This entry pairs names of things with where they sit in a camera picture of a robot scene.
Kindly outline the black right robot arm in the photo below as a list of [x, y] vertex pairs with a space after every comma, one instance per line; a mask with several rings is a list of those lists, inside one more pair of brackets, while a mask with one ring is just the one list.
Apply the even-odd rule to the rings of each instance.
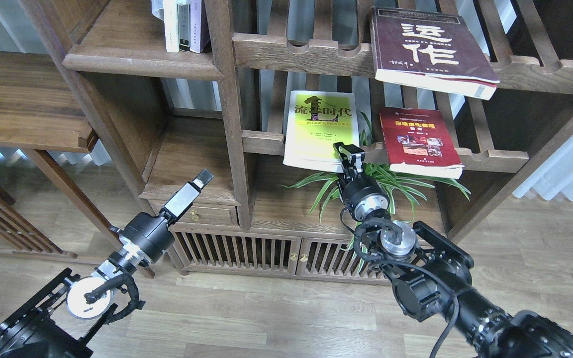
[[353, 251], [391, 281], [403, 313], [419, 322], [443, 315], [447, 326], [433, 346], [436, 356], [456, 328], [480, 358], [573, 358], [573, 333], [523, 310], [511, 316], [472, 286], [471, 256], [427, 224], [393, 221], [389, 196], [362, 168], [364, 151], [334, 143], [341, 159], [341, 201], [359, 225]]

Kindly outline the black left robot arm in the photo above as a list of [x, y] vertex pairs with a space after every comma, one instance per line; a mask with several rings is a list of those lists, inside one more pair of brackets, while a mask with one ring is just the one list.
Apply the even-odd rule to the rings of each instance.
[[[172, 246], [170, 227], [191, 208], [213, 179], [202, 170], [185, 183], [157, 215], [141, 212], [124, 228], [112, 227], [122, 244], [87, 276], [70, 268], [52, 279], [0, 323], [0, 358], [89, 358], [89, 342], [105, 325], [141, 310], [134, 273], [149, 268]], [[54, 313], [63, 306], [74, 319], [86, 320], [89, 330], [76, 338], [58, 326]]]

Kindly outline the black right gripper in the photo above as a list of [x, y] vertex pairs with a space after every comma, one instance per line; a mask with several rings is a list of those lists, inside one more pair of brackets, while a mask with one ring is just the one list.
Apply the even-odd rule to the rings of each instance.
[[334, 143], [333, 147], [342, 166], [342, 172], [337, 174], [340, 198], [352, 218], [357, 222], [364, 222], [369, 218], [390, 220], [388, 194], [362, 169], [364, 150], [341, 141]]

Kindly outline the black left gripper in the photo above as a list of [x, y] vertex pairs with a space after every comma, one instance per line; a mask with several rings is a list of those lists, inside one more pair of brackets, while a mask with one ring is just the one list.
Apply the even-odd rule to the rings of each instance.
[[214, 178], [212, 172], [202, 170], [191, 182], [185, 183], [156, 217], [141, 212], [124, 229], [111, 227], [119, 234], [123, 247], [110, 255], [115, 264], [156, 263], [171, 246], [173, 236], [169, 226], [175, 224], [192, 206], [194, 200]]

